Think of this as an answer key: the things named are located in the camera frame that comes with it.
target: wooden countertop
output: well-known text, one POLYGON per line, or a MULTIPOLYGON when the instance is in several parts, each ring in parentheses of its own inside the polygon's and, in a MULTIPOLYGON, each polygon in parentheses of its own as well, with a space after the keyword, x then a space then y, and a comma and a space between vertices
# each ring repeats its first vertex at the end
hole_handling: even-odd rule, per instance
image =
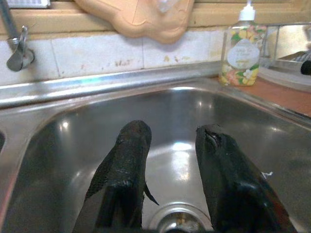
POLYGON ((311 117, 311 93, 298 91, 257 78, 253 86, 238 89, 311 117))

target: white tile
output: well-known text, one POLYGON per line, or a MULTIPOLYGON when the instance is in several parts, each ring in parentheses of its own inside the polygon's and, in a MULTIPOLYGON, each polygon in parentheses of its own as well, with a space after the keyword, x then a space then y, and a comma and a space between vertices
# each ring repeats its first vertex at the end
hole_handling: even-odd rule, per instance
POLYGON ((118 34, 58 38, 52 45, 61 77, 143 68, 141 38, 118 34))
POLYGON ((208 61, 220 61, 222 57, 222 49, 224 42, 224 31, 210 32, 210 49, 208 61))
POLYGON ((12 52, 6 41, 0 41, 0 85, 37 82, 59 78, 55 58, 49 40, 28 41, 35 53, 35 61, 27 69, 13 72, 6 66, 12 52))
POLYGON ((209 55, 210 32, 186 32, 176 43, 163 45, 143 39, 144 67, 164 67, 204 62, 209 55))

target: sink drain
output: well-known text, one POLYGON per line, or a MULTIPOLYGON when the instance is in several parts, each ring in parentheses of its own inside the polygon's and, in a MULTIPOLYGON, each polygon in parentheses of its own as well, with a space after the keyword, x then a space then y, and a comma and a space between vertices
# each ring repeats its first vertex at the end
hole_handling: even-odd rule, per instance
POLYGON ((169 204, 152 218, 149 229, 160 233, 192 233, 212 230, 210 219, 194 206, 184 203, 169 204))

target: soap bottle label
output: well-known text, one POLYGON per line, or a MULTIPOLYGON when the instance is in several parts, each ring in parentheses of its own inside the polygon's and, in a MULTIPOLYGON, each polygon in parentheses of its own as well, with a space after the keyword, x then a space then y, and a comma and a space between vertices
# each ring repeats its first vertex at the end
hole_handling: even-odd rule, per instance
POLYGON ((228 53, 228 63, 236 69, 249 69, 259 61, 260 50, 248 39, 240 40, 228 53))

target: sink basin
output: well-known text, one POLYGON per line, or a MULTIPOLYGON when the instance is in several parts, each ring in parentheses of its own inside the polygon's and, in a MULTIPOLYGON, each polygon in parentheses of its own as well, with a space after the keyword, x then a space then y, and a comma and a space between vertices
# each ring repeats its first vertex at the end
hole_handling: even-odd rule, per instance
POLYGON ((152 129, 146 181, 160 204, 144 200, 144 228, 156 227, 170 206, 188 206, 199 220, 208 219, 194 143, 197 126, 214 123, 262 172, 273 172, 268 182, 295 226, 311 231, 310 128, 204 85, 107 98, 55 115, 28 144, 2 232, 70 233, 97 166, 134 119, 152 129))

